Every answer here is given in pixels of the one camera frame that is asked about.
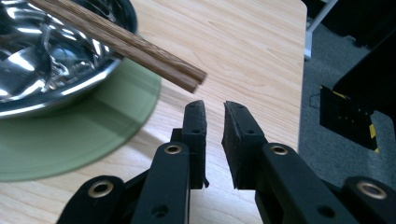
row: green plate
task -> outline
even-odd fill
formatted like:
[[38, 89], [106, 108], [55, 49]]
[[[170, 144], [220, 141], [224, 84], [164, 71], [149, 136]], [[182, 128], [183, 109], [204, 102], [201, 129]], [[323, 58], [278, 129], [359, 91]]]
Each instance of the green plate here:
[[0, 181], [58, 175], [104, 157], [145, 123], [160, 88], [159, 76], [123, 60], [74, 105], [50, 116], [0, 120]]

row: chopstick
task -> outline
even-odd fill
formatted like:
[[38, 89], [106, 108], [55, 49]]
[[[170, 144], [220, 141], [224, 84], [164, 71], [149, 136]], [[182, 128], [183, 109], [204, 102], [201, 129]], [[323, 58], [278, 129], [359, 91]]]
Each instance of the chopstick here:
[[196, 66], [70, 0], [27, 1], [186, 91], [194, 92], [206, 77]]

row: metal bowl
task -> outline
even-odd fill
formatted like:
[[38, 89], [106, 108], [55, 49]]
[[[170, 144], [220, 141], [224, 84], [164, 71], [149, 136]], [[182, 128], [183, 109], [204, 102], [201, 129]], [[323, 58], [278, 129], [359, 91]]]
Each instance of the metal bowl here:
[[[129, 0], [73, 1], [136, 33], [137, 19]], [[43, 22], [49, 27], [46, 39], [42, 38]], [[15, 91], [16, 93], [11, 94], [8, 87], [21, 85], [18, 83], [21, 78], [10, 76], [21, 74], [9, 71], [12, 68], [9, 64], [12, 62], [11, 65], [15, 63], [16, 66], [21, 66], [26, 62], [9, 58], [20, 55], [29, 48], [36, 48], [41, 43], [46, 46], [45, 53], [49, 55], [49, 60], [42, 61], [48, 63], [48, 78], [43, 81], [39, 91]], [[0, 119], [37, 114], [73, 102], [105, 80], [120, 64], [120, 59], [112, 54], [112, 49], [51, 17], [25, 0], [0, 1]]]

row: carpeted floor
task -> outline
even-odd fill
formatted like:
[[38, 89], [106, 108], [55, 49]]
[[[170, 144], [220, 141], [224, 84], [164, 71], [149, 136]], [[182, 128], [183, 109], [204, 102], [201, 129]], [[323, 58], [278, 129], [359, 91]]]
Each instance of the carpeted floor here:
[[332, 89], [368, 52], [323, 25], [314, 32], [312, 58], [304, 64], [299, 153], [320, 178], [336, 186], [349, 176], [364, 175], [396, 189], [396, 140], [388, 116], [372, 115], [379, 153], [319, 125], [320, 85]]

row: wooden table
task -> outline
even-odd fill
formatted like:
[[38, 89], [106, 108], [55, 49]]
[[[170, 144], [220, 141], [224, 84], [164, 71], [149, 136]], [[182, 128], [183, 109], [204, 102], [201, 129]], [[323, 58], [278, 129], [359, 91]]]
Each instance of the wooden table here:
[[261, 223], [254, 192], [233, 189], [221, 137], [226, 100], [247, 106], [270, 142], [296, 148], [304, 64], [305, 5], [299, 0], [132, 1], [139, 32], [208, 73], [190, 94], [163, 80], [147, 123], [109, 156], [74, 172], [0, 184], [0, 223], [54, 223], [87, 180], [124, 180], [150, 167], [156, 148], [181, 127], [184, 106], [204, 100], [206, 174], [191, 191], [191, 223]]

